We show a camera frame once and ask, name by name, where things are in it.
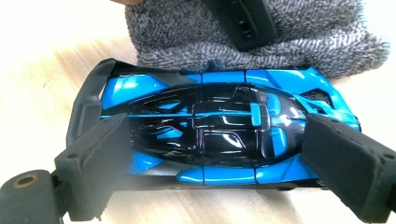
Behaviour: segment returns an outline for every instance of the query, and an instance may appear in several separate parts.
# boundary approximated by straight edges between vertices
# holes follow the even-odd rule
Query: mounting hole
[[[33,185],[37,181],[37,179],[38,175],[36,174],[23,175],[15,180],[12,186],[14,187],[14,189],[23,189]]]
[[[74,159],[74,158],[77,158],[77,157],[78,157],[77,153],[72,153],[72,154],[67,156],[67,159]]]
[[[388,153],[385,153],[385,154],[384,154],[384,157],[387,158],[387,159],[391,159],[391,160],[394,160],[394,159],[395,159],[395,157],[394,157],[393,155],[390,155],[390,154],[388,154]]]

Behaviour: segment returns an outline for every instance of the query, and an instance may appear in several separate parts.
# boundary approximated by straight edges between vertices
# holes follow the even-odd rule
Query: gray knit fabric
[[[138,60],[187,71],[317,68],[328,78],[376,69],[389,43],[368,31],[360,0],[267,0],[279,38],[238,51],[200,0],[146,0],[126,8]]]

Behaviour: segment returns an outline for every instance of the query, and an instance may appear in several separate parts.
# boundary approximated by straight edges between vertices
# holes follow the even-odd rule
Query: toy car
[[[299,159],[306,114],[361,129],[314,68],[175,73],[123,66],[106,82],[101,118],[128,114],[129,174],[138,189],[323,187]]]

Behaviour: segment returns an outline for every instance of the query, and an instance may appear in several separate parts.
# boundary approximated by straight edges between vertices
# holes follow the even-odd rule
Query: blue car body
[[[340,93],[314,68],[181,73],[177,84],[156,74],[110,76],[101,98],[102,119],[129,115],[129,174],[137,182],[321,187],[300,161],[306,114],[361,129]]]

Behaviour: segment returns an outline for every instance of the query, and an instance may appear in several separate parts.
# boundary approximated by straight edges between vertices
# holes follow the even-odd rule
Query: wooden table
[[[385,21],[394,17],[387,9],[394,6],[388,5],[379,7]],[[0,9],[0,27],[3,184],[25,171],[53,171],[85,77],[106,58],[136,63],[136,52],[123,6],[107,0],[8,1]],[[363,132],[393,149],[395,62],[392,54],[380,69],[334,82],[361,119]],[[360,223],[328,190],[199,189],[116,192],[100,223],[335,222]],[[389,223],[395,222],[392,214]]]

